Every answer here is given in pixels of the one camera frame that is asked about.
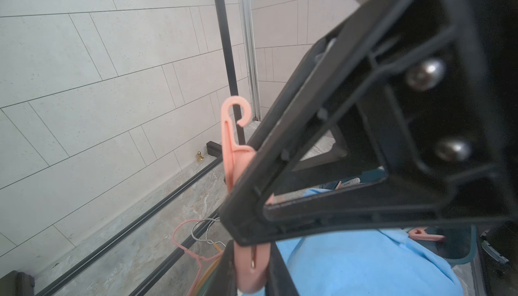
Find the pink clothespin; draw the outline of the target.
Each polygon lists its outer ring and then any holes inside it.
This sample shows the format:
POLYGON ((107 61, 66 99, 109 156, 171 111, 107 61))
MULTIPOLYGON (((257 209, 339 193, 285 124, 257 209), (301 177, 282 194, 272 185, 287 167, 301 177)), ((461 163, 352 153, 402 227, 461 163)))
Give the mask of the pink clothespin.
MULTIPOLYGON (((252 109, 249 102, 241 96, 230 96, 221 107, 221 145, 223 165, 227 191, 230 197, 230 206, 225 206, 223 222, 232 235, 237 229, 230 227, 232 220, 241 221, 245 215, 251 213, 254 207, 244 189, 237 185, 240 177, 253 161, 257 151, 246 144, 240 144, 235 139, 235 125, 244 127, 252 119, 252 109)), ((243 246, 242 238, 235 238, 235 242, 243 246)))

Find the pink wire hanger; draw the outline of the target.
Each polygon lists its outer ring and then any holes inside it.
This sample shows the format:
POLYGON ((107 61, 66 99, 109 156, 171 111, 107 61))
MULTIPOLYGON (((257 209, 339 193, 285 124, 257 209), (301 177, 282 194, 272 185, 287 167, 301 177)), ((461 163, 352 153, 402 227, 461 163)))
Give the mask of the pink wire hanger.
POLYGON ((182 253, 183 255, 189 256, 193 259, 197 265, 197 272, 195 278, 190 285, 190 288, 187 291, 187 295, 197 295, 200 288, 198 287, 202 283, 205 283, 210 275, 215 271, 217 265, 221 261, 221 257, 223 252, 225 251, 226 244, 221 241, 214 241, 205 237, 205 233, 207 229, 209 229, 213 224, 220 223, 218 216, 215 219, 205 218, 205 219, 188 219, 184 222, 180 223, 171 234, 171 241, 182 253), (187 246, 187 243, 179 243, 176 239, 176 235, 178 231, 182 230, 182 228, 187 224, 193 224, 190 231, 190 239, 193 241, 193 244, 196 243, 204 243, 206 245, 212 246, 216 253, 211 256, 203 256, 195 251, 192 251, 190 247, 187 246), (202 237, 196 235, 195 230, 199 229, 202 224, 206 224, 206 231, 201 233, 202 237))

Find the light blue t-shirt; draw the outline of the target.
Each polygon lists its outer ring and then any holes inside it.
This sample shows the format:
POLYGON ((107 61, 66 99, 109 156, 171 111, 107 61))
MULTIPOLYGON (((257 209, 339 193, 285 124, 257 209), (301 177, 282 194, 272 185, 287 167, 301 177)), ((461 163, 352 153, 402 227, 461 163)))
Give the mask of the light blue t-shirt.
POLYGON ((450 264, 402 229, 277 242, 300 295, 462 295, 450 264))

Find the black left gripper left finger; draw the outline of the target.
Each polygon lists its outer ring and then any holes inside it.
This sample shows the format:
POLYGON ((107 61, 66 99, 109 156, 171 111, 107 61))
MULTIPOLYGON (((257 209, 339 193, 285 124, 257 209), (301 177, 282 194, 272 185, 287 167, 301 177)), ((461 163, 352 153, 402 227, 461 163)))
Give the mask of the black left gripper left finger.
POLYGON ((231 240, 209 283, 207 295, 298 295, 275 243, 241 246, 231 240))

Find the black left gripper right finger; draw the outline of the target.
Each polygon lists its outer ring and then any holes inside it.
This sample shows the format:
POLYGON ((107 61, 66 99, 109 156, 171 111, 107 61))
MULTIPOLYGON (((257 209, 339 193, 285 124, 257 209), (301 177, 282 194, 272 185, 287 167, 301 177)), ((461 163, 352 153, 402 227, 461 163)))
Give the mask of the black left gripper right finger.
POLYGON ((517 219, 517 0, 367 0, 250 139, 243 246, 517 219))

